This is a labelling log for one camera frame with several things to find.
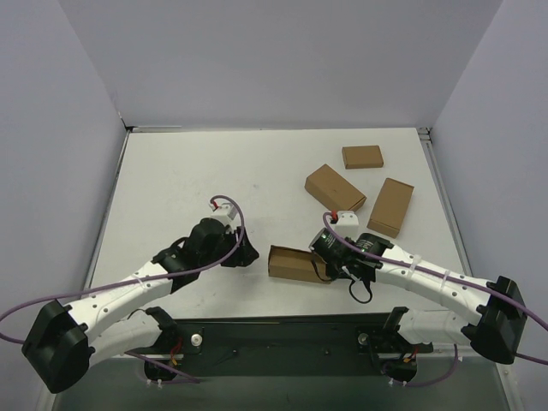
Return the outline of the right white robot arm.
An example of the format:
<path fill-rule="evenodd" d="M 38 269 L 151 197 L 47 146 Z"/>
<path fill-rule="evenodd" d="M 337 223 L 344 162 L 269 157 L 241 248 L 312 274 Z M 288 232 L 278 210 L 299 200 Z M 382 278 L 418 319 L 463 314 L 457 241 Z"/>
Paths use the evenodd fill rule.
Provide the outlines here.
<path fill-rule="evenodd" d="M 401 315 L 396 328 L 405 342 L 467 345 L 493 362 L 514 362 L 527 322 L 515 281 L 444 270 L 370 233 L 352 241 L 322 229 L 310 249 L 325 262 L 331 278 L 382 283 L 439 304 L 438 311 L 408 309 Z"/>

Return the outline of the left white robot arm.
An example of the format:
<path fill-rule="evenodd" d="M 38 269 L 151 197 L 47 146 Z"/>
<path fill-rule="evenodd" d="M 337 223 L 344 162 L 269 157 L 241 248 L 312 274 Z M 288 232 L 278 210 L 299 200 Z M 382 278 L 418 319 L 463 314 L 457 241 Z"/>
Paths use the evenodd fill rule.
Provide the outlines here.
<path fill-rule="evenodd" d="M 206 217 L 110 289 L 66 305 L 58 299 L 45 304 L 21 351 L 54 394 L 112 356 L 145 347 L 168 351 L 176 340 L 170 317 L 159 310 L 142 312 L 141 307 L 175 293 L 216 265 L 247 267 L 258 258 L 243 227 L 233 229 Z"/>

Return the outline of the brown paper box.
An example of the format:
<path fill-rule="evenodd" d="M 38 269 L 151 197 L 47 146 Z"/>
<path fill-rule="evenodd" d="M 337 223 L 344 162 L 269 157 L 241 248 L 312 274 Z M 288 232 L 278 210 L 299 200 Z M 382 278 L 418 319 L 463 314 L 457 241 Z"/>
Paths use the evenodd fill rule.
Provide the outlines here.
<path fill-rule="evenodd" d="M 325 262 L 310 251 L 272 245 L 268 255 L 269 277 L 306 283 L 331 283 Z"/>

